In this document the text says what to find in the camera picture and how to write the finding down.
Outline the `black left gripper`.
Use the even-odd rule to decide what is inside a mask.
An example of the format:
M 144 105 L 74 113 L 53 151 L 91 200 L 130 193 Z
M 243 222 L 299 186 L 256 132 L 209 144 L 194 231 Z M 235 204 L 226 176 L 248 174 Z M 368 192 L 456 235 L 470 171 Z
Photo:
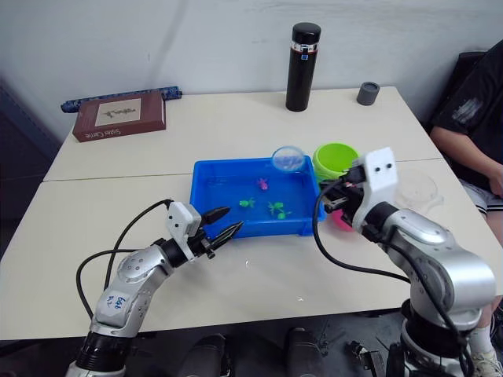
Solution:
M 206 211 L 201 215 L 200 226 L 214 224 L 219 219 L 228 214 L 229 211 L 229 207 L 217 207 L 215 209 Z M 188 238 L 187 244 L 189 246 L 189 249 L 192 251 L 195 258 L 206 255 L 208 259 L 213 259 L 213 257 L 215 256 L 213 247 L 221 247 L 225 243 L 229 242 L 239 232 L 243 224 L 243 221 L 239 221 L 237 223 L 229 225 L 211 241 L 207 238 L 206 232 L 203 229 L 199 229 L 194 236 Z

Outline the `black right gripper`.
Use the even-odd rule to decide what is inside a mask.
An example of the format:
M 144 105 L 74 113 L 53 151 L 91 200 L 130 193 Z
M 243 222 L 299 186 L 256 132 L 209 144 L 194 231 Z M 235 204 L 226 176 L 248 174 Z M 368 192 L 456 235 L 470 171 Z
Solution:
M 351 224 L 362 204 L 364 192 L 359 185 L 366 179 L 363 167 L 352 167 L 337 179 L 325 180 L 325 212 L 341 210 L 341 218 Z

